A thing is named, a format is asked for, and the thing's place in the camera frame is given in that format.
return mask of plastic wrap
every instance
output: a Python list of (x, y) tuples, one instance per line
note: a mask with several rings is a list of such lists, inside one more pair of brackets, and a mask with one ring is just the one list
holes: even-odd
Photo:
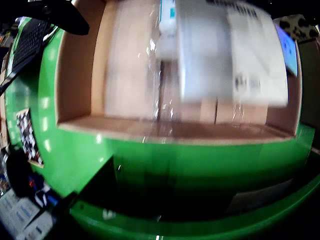
[(118, 2), (106, 73), (104, 106), (108, 117), (157, 119), (158, 38), (158, 0)]
[(232, 121), (242, 122), (245, 116), (244, 106), (241, 103), (233, 105)]
[(161, 61), (159, 103), (159, 119), (161, 121), (179, 121), (181, 119), (177, 61)]

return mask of keyboard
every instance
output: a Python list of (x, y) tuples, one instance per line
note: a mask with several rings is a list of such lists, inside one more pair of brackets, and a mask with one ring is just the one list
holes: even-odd
[(47, 22), (31, 19), (23, 28), (13, 55), (13, 69), (28, 57), (37, 54), (43, 43)]

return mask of brown box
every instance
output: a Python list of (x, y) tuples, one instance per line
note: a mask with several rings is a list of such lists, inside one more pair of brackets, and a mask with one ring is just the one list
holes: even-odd
[[(235, 118), (234, 109), (238, 108), (237, 105), (235, 107), (228, 102), (217, 103), (205, 99), (199, 104), (182, 105), (175, 94), (177, 118), (168, 121), (161, 114), (157, 120), (148, 117), (152, 114), (150, 101), (153, 98), (145, 94), (148, 86), (142, 84), (143, 68), (139, 63), (119, 62), (124, 60), (128, 50), (121, 52), (119, 46), (114, 46), (115, 41), (119, 40), (115, 37), (119, 36), (115, 29), (119, 27), (119, 11), (124, 11), (123, 4), (146, 4), (148, 8), (154, 2), (76, 1), (75, 6), (89, 23), (90, 31), (86, 36), (63, 33), (55, 75), (55, 116), (59, 128), (144, 143), (233, 145), (280, 142), (295, 138), (302, 98), (299, 51), (298, 78), (288, 76), (287, 107), (243, 105), (239, 111), (243, 117)], [(120, 42), (134, 46), (137, 41), (121, 39)], [(115, 66), (113, 64), (122, 68), (110, 71)], [(138, 87), (133, 87), (133, 80), (138, 81)], [(123, 89), (110, 93), (108, 88), (114, 88), (113, 85), (120, 85)], [(166, 86), (162, 87), (164, 91), (159, 91), (160, 100), (166, 98)], [(114, 112), (110, 114), (109, 108), (114, 108)]]

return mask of white package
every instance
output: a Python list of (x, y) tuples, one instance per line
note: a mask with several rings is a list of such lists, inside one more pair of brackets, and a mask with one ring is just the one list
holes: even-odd
[(183, 102), (287, 105), (287, 72), (269, 14), (239, 1), (184, 0), (176, 8)]
[(159, 30), (163, 35), (176, 34), (176, 0), (160, 0)]

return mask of green plastic surface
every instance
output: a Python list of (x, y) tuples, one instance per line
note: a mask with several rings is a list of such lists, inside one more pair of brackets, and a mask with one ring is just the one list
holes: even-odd
[(297, 138), (269, 144), (188, 146), (143, 144), (58, 129), (55, 71), (63, 31), (14, 80), (5, 93), (10, 140), (21, 144), (16, 113), (30, 108), (44, 169), (33, 167), (59, 194), (79, 192), (111, 156), (124, 181), (144, 184), (146, 176), (170, 176), (179, 188), (249, 191), (291, 178), (305, 164), (314, 129), (300, 124)]
[(249, 213), (203, 222), (156, 222), (109, 214), (83, 201), (71, 215), (93, 236), (100, 239), (215, 240), (241, 239), (272, 226), (292, 213), (320, 185), (320, 174), (297, 192)]
[[(250, 191), (288, 180), (305, 165), (315, 130), (303, 124), (298, 126), (296, 139), (234, 146), (144, 144), (58, 129), (54, 90), (62, 33), (60, 29), (57, 31), (44, 49), (43, 57), (28, 65), (5, 93), (11, 142), (21, 145), (16, 113), (30, 108), (34, 135), (44, 161), (44, 169), (35, 166), (33, 169), (42, 174), (62, 196), (72, 191), (79, 193), (111, 156), (114, 157), (115, 167), (121, 165), (121, 181), (143, 186), (150, 179), (174, 179), (176, 188), (186, 190), (215, 188)], [(203, 239), (227, 239), (259, 231), (281, 219), (297, 207), (319, 182), (320, 176), (317, 176), (295, 194), (273, 205), (210, 222), (159, 227), (162, 224), (155, 226), (149, 221), (133, 221), (130, 217), (119, 215), (105, 224), (102, 209), (83, 203), (83, 212), (79, 209), (80, 202), (71, 213), (84, 228), (100, 237), (123, 234), (126, 238), (137, 239), (157, 239), (157, 236), (162, 239), (164, 235), (169, 239), (177, 236), (184, 239), (201, 239), (198, 236)]]

